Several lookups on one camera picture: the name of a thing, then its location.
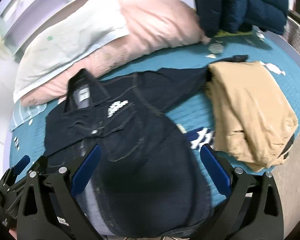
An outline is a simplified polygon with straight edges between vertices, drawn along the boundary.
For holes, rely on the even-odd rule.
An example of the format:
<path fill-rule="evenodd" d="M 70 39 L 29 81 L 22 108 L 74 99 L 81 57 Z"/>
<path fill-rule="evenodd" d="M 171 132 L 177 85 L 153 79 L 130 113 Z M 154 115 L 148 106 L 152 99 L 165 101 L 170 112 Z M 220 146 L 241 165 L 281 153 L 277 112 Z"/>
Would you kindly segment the navy puffer jacket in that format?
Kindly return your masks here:
<path fill-rule="evenodd" d="M 200 27 L 207 37 L 220 30 L 247 32 L 253 26 L 283 34 L 289 0 L 194 0 Z"/>

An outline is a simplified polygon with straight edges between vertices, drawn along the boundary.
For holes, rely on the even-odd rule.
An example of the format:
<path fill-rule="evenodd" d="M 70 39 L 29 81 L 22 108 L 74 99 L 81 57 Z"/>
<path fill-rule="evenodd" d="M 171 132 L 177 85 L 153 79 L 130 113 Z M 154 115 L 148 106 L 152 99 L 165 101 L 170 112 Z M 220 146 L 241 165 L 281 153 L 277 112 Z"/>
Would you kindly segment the dark denim jacket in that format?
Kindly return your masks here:
<path fill-rule="evenodd" d="M 46 117 L 52 172 L 98 145 L 101 159 L 77 196 L 105 236 L 189 237 L 211 215 L 211 191 L 191 144 L 166 113 L 206 83 L 207 67 L 134 72 L 100 81 L 86 69 Z"/>

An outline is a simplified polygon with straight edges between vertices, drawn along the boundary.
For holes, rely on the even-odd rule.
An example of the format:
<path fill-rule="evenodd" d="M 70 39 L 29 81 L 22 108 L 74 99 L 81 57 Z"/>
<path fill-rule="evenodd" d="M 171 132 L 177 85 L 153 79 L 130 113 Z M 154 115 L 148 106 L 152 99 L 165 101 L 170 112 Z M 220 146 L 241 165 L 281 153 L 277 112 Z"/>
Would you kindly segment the light blue pillow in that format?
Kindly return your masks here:
<path fill-rule="evenodd" d="M 66 19 L 39 33 L 27 46 L 19 63 L 13 101 L 128 34 L 119 0 L 88 0 Z"/>

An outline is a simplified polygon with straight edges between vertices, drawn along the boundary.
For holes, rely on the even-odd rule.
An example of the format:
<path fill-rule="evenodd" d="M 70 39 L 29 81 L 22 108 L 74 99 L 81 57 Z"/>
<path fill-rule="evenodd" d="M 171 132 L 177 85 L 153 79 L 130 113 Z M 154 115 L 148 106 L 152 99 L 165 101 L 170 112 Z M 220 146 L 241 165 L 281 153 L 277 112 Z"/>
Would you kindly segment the teal quilted bedspread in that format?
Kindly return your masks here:
<path fill-rule="evenodd" d="M 217 44 L 222 46 L 223 50 L 221 55 L 214 59 L 210 57 L 208 48 L 202 44 L 162 49 L 117 68 L 106 80 L 161 68 L 208 68 L 209 64 L 215 62 L 257 61 L 270 72 L 296 113 L 298 127 L 294 134 L 294 143 L 300 130 L 300 67 L 273 42 L 260 40 L 257 36 L 253 36 L 250 40 L 241 36 L 225 37 L 218 39 Z M 210 77 L 207 71 L 206 83 Z M 206 92 L 206 83 L 192 97 L 172 107 L 166 115 L 190 142 L 191 150 L 210 188 L 212 207 L 216 207 L 224 202 L 226 197 L 218 192 L 200 158 L 202 146 L 208 144 L 214 149 L 215 140 L 215 118 L 212 102 Z M 46 117 L 62 102 L 53 100 L 42 113 L 13 131 L 10 150 L 11 166 L 25 155 L 30 157 L 30 164 L 40 156 L 45 156 Z"/>

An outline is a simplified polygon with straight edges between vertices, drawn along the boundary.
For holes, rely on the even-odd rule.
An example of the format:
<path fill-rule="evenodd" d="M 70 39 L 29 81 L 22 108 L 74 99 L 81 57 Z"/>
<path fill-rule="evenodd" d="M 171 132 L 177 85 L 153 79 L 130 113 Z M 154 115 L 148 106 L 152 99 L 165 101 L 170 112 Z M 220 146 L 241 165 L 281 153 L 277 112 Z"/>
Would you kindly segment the white bed headboard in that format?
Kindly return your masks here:
<path fill-rule="evenodd" d="M 0 14 L 0 36 L 15 55 L 48 19 L 76 0 L 10 0 Z"/>

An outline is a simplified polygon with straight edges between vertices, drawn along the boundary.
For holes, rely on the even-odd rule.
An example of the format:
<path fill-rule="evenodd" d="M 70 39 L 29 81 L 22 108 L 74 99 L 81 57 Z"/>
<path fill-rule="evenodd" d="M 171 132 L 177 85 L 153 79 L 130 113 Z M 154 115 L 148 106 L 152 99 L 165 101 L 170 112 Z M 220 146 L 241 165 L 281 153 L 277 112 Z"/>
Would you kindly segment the beige folded garment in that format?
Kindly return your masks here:
<path fill-rule="evenodd" d="M 259 62 L 215 62 L 206 92 L 215 118 L 214 149 L 259 172 L 283 164 L 298 119 L 281 88 Z"/>

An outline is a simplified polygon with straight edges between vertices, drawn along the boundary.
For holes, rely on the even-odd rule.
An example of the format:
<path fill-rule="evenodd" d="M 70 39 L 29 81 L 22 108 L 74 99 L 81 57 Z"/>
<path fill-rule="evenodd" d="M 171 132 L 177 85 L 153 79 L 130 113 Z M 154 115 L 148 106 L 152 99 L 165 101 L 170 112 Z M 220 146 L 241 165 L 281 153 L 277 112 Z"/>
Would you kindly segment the pink embroidered pillow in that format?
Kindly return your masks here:
<path fill-rule="evenodd" d="M 20 99 L 22 106 L 37 106 L 67 93 L 68 81 L 85 68 L 94 77 L 156 50 L 209 43 L 195 10 L 180 0 L 119 0 L 129 35 L 115 39 L 90 55 L 53 74 Z"/>

